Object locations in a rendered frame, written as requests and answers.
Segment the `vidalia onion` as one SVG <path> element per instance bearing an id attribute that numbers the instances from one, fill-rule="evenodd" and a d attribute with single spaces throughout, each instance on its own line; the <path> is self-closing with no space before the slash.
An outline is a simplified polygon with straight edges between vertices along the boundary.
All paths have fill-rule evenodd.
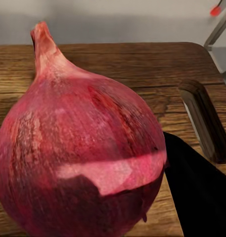
<path id="1" fill-rule="evenodd" d="M 64 57 L 45 22 L 30 32 L 36 77 L 0 129 L 0 203 L 31 237 L 125 237 L 157 197 L 165 136 L 129 87 Z"/>

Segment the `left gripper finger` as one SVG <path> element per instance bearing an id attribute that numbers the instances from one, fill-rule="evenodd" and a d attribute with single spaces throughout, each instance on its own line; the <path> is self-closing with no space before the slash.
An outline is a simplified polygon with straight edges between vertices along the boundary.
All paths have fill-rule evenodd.
<path id="1" fill-rule="evenodd" d="M 184 237 L 226 237 L 226 175 L 167 132 L 165 175 Z"/>

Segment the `cutting board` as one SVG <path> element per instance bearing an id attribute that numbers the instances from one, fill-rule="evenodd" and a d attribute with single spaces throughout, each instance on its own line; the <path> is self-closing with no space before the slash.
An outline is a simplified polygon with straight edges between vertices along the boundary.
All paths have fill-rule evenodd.
<path id="1" fill-rule="evenodd" d="M 226 84 L 210 53 L 194 42 L 58 44 L 77 67 L 114 79 L 149 106 L 163 132 L 175 135 L 226 175 Z M 36 77 L 34 45 L 0 45 L 0 129 Z M 199 145 L 179 89 L 193 93 L 220 153 L 209 160 Z M 125 237 L 184 237 L 164 172 L 153 205 Z M 0 203 L 0 237 L 31 237 Z"/>

